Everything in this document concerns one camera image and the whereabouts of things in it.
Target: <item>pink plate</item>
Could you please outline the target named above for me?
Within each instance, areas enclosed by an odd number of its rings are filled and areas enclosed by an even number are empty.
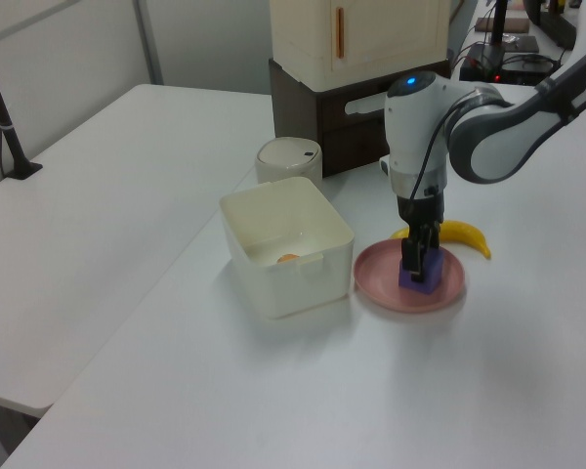
[[[430,295],[401,288],[399,261],[401,239],[387,239],[370,245],[354,264],[356,285],[375,303],[403,313],[428,313],[444,308],[460,294],[465,284],[465,271],[460,261],[444,251],[440,283]]]

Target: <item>white cabinet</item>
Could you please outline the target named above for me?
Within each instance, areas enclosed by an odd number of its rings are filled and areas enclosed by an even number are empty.
[[[448,0],[270,0],[273,58],[321,92],[445,59]]]

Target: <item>orange object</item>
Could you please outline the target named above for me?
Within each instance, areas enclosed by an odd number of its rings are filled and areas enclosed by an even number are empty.
[[[280,262],[291,261],[293,259],[297,259],[298,257],[300,256],[296,256],[295,254],[284,254],[277,260],[277,263],[279,264]]]

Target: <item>black stand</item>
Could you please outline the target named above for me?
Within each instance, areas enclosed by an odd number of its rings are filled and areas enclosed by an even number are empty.
[[[2,99],[2,94],[0,93],[0,130],[4,135],[5,140],[7,141],[7,145],[9,146],[9,150],[11,151],[11,155],[13,156],[13,171],[6,175],[8,178],[24,180],[31,174],[36,173],[39,171],[42,166],[38,163],[32,163],[26,159],[26,156],[23,154],[23,150],[21,149],[20,140],[18,139],[18,134],[16,133],[16,129],[13,127],[13,122],[11,122],[11,116],[7,111],[7,107]]]
[[[507,10],[508,0],[497,0],[490,44],[476,44],[469,50],[467,59],[460,67],[460,80],[495,81],[506,52],[502,40]]]

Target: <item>purple block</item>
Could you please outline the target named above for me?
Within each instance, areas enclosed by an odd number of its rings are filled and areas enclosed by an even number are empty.
[[[423,258],[423,269],[426,274],[424,281],[413,281],[411,273],[403,268],[399,260],[399,286],[411,290],[431,294],[437,289],[440,283],[440,274],[442,274],[442,261],[444,252],[440,249],[430,248]]]

